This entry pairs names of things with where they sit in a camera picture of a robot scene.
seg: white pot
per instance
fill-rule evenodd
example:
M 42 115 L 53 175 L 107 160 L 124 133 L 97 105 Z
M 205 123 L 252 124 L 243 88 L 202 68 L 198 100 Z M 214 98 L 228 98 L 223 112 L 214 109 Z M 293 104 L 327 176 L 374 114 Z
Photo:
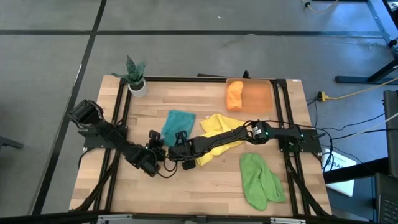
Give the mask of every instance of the white pot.
M 148 94 L 147 82 L 144 80 L 144 86 L 140 90 L 132 90 L 130 84 L 128 84 L 131 94 L 135 97 L 142 98 Z

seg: orange object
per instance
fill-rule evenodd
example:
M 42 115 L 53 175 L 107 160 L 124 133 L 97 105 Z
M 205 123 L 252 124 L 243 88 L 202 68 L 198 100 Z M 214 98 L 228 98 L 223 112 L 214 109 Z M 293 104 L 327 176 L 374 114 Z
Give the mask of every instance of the orange object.
M 232 82 L 226 89 L 226 109 L 230 111 L 242 110 L 243 82 Z
M 251 114 L 265 114 L 272 111 L 273 96 L 272 85 L 269 80 L 257 78 L 228 78 L 226 80 L 226 92 L 232 83 L 242 82 L 243 89 L 241 93 L 242 106 L 240 112 Z

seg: green leaf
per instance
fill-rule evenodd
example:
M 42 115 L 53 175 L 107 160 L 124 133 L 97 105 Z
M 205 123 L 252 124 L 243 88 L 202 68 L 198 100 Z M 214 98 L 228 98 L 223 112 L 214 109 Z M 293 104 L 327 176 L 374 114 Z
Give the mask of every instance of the green leaf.
M 140 62 L 136 67 L 136 73 L 138 75 L 143 75 L 145 70 L 145 62 Z
M 133 82 L 133 80 L 131 80 L 130 75 L 119 75 L 119 74 L 116 74 L 116 73 L 112 73 L 112 75 L 115 76 L 115 77 L 118 77 L 118 78 L 123 78 L 123 79 L 125 79 L 128 83 L 132 83 L 132 82 Z
M 128 55 L 127 55 L 126 66 L 127 66 L 127 72 L 129 74 L 133 74 L 136 72 L 136 65 L 134 64 L 134 62 L 131 60 L 130 56 L 128 56 Z

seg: wire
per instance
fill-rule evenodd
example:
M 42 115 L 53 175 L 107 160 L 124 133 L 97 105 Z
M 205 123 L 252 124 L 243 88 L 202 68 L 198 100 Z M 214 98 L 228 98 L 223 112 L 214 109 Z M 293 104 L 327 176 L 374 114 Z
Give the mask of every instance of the wire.
M 369 130 L 372 130 L 372 129 L 374 129 L 374 128 L 376 128 L 376 127 L 378 127 L 378 126 L 380 126 L 380 125 L 382 125 L 384 123 L 387 123 L 388 121 L 390 121 L 391 119 L 395 118 L 396 116 L 398 116 L 398 113 L 392 115 L 390 118 L 386 119 L 385 121 L 383 121 L 383 122 L 381 122 L 381 123 L 379 123 L 379 124 L 377 124 L 377 125 L 375 125 L 375 126 L 373 126 L 371 128 L 365 129 L 364 131 L 361 131 L 361 132 L 358 132 L 358 133 L 355 133 L 355 134 L 350 134 L 350 135 L 345 136 L 345 137 L 351 138 L 351 137 L 353 137 L 355 135 L 359 135 L 359 134 L 362 134 L 362 133 L 368 133 Z
M 337 4 L 338 0 L 334 1 L 334 3 L 333 3 L 332 5 L 330 5 L 330 6 L 327 7 L 325 10 L 322 10 L 322 11 L 316 11 L 316 10 L 314 10 L 314 9 L 311 7 L 311 5 L 309 5 L 309 4 L 307 5 L 308 2 L 307 2 L 306 0 L 303 0 L 303 2 L 306 4 L 306 7 L 308 7 L 308 8 L 311 9 L 311 11 L 313 11 L 313 12 L 315 12 L 315 13 L 318 13 L 318 14 L 321 14 L 321 13 L 326 12 L 327 10 L 331 9 L 335 4 Z
M 314 101 L 314 105 L 315 105 L 315 125 L 314 127 L 317 127 L 318 124 L 318 108 L 317 108 L 317 101 Z
M 80 164 L 81 164 L 81 160 L 83 159 L 83 156 L 89 152 L 91 152 L 91 150 L 93 149 L 87 149 L 85 152 L 83 152 L 83 154 L 80 156 L 79 158 L 79 162 L 78 162 L 78 168 L 80 168 Z
M 325 95 L 325 99 L 326 99 L 326 100 L 339 100 L 339 99 L 346 98 L 346 97 L 349 97 L 349 96 L 357 95 L 357 94 L 359 94 L 359 93 L 363 93 L 363 92 L 365 92 L 365 91 L 374 90 L 374 89 L 376 89 L 376 88 L 379 88 L 379 87 L 381 87 L 381 86 L 387 85 L 388 83 L 391 83 L 391 82 L 396 81 L 396 80 L 398 80 L 398 77 L 397 77 L 397 78 L 393 78 L 392 80 L 389 80 L 389 81 L 387 81 L 387 82 L 385 82 L 385 83 L 382 83 L 382 84 L 380 84 L 380 85 L 378 85 L 378 86 L 373 86 L 373 87 L 371 87 L 371 88 L 367 88 L 367 89 L 365 89 L 365 90 L 357 91 L 357 92 L 355 92 L 355 93 L 350 93 L 350 94 L 347 94 L 347 95 L 344 95 L 344 96 L 330 97 L 330 96 Z
M 372 131 L 364 131 L 364 132 L 361 132 L 360 134 L 375 133 L 375 132 L 378 132 L 378 131 L 398 131 L 398 129 L 396 129 L 396 128 L 391 128 L 391 129 L 377 129 L 377 130 L 372 130 Z M 358 134 L 358 133 L 347 134 L 347 135 L 342 136 L 342 137 L 333 138 L 332 140 L 337 140 L 337 139 L 342 139 L 342 138 L 348 138 L 348 137 L 350 137 L 350 136 L 354 136 L 354 135 L 357 135 L 357 134 Z
M 326 154 L 329 154 L 329 156 L 331 156 L 331 165 L 330 165 L 330 170 L 329 170 L 329 171 L 331 171 L 333 168 L 333 164 L 335 163 L 335 156 L 331 152 L 326 152 L 326 153 L 323 153 L 322 155 L 324 156 Z M 325 168 L 326 168 L 326 166 L 328 166 L 328 164 L 329 163 L 325 163 L 325 165 L 322 167 L 323 172 L 325 171 Z
M 157 174 L 159 174 L 161 177 L 167 179 L 167 178 L 170 178 L 170 177 L 174 176 L 174 174 L 177 172 L 177 168 L 178 168 L 177 162 L 175 162 L 175 166 L 174 166 L 174 168 L 173 168 L 174 172 L 173 172 L 172 174 L 170 174 L 170 175 L 168 175 L 168 176 L 164 176 L 164 175 L 162 175 L 160 172 L 157 172 Z
M 295 124 L 295 123 L 290 123 L 290 122 L 285 122 L 285 121 L 267 120 L 267 121 L 265 121 L 265 122 L 275 122 L 275 123 L 284 123 L 284 124 L 290 124 L 290 125 L 297 125 L 297 126 L 300 126 L 300 127 L 315 128 L 316 130 L 323 131 L 323 132 L 325 132 L 325 133 L 329 136 L 330 152 L 333 152 L 333 140 L 332 140 L 332 137 L 331 137 L 331 135 L 329 134 L 329 132 L 326 131 L 326 130 L 324 130 L 323 128 L 316 128 L 316 127 L 313 127 L 313 126 L 302 125 L 302 124 Z M 330 162 L 330 159 L 331 159 L 331 155 L 329 155 L 328 159 L 326 160 L 326 164 L 328 164 L 328 163 Z
M 166 167 L 166 160 L 163 160 L 163 166 L 164 166 L 164 169 L 167 170 L 168 172 L 173 172 L 174 169 L 177 167 L 177 166 L 174 166 L 173 169 L 170 169 L 170 170 L 169 170 L 169 169 Z
M 317 95 L 314 99 L 307 100 L 307 101 L 311 101 L 311 102 L 307 103 L 307 106 L 310 106 L 310 105 L 311 105 L 313 102 L 315 102 L 317 99 L 318 99 L 318 95 Z
M 377 117 L 375 117 L 375 118 L 368 119 L 368 120 L 366 120 L 366 121 L 361 121 L 361 122 L 354 123 L 354 124 L 347 124 L 347 125 L 343 126 L 343 128 L 341 128 L 341 129 L 337 129 L 337 128 L 323 128 L 323 129 L 332 129 L 332 130 L 335 130 L 335 131 L 342 131 L 342 130 L 344 130 L 345 128 L 347 128 L 347 127 L 349 127 L 349 126 L 354 126 L 354 125 L 357 125 L 357 124 L 363 124 L 363 123 L 368 122 L 368 121 L 373 121 L 373 120 L 375 120 L 375 119 L 380 118 L 380 117 L 383 116 L 383 115 L 384 115 L 384 113 L 380 114 L 379 116 L 377 116 Z
M 370 169 L 364 162 L 362 162 L 360 159 L 358 159 L 358 157 L 356 157 L 355 155 L 350 154 L 350 153 L 348 153 L 348 152 L 345 152 L 345 151 L 343 151 L 343 150 L 341 150 L 341 149 L 339 149 L 339 148 L 337 148 L 337 147 L 335 147 L 335 149 L 337 149 L 337 151 L 340 151 L 340 152 L 342 152 L 342 153 L 344 153 L 344 154 L 346 154 L 346 155 L 349 155 L 349 156 L 354 157 L 354 158 L 355 158 L 356 160 L 358 160 L 361 164 L 363 164 L 369 171 L 374 172 L 374 171 L 373 171 L 372 169 Z

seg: orange sponge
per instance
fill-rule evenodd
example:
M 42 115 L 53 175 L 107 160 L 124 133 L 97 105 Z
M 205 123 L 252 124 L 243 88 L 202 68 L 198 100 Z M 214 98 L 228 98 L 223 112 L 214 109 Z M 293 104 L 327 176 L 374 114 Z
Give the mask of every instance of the orange sponge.
M 234 81 L 226 89 L 226 109 L 230 111 L 242 110 L 243 82 Z

